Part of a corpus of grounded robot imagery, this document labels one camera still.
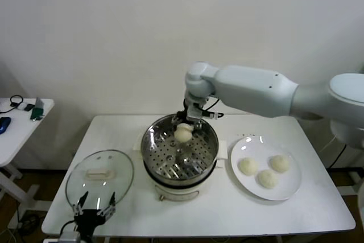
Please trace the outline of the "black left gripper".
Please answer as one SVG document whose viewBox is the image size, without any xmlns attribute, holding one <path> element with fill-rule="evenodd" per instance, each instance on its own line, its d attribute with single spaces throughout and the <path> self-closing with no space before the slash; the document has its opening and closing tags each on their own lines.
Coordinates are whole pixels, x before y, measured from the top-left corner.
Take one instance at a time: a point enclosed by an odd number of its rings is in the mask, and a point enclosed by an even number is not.
<svg viewBox="0 0 364 243">
<path fill-rule="evenodd" d="M 115 192 L 113 192 L 109 205 L 102 209 L 85 209 L 82 210 L 83 205 L 88 197 L 88 191 L 86 191 L 77 201 L 76 204 L 72 205 L 74 214 L 74 221 L 77 225 L 77 231 L 81 236 L 92 236 L 94 230 L 106 223 L 106 218 L 111 218 L 115 213 Z"/>
</svg>

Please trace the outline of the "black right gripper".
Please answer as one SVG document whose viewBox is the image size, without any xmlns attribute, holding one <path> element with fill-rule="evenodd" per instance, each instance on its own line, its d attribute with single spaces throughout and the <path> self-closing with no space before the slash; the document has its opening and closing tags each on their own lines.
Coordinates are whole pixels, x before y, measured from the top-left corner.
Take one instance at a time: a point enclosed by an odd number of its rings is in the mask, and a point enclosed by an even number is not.
<svg viewBox="0 0 364 243">
<path fill-rule="evenodd" d="M 202 129 L 202 121 L 198 120 L 196 121 L 196 115 L 195 115 L 195 107 L 193 105 L 189 105 L 188 101 L 184 99 L 183 101 L 183 111 L 178 111 L 173 117 L 172 117 L 172 124 L 178 125 L 180 123 L 187 123 L 187 124 L 193 124 L 194 131 L 199 131 Z"/>
</svg>

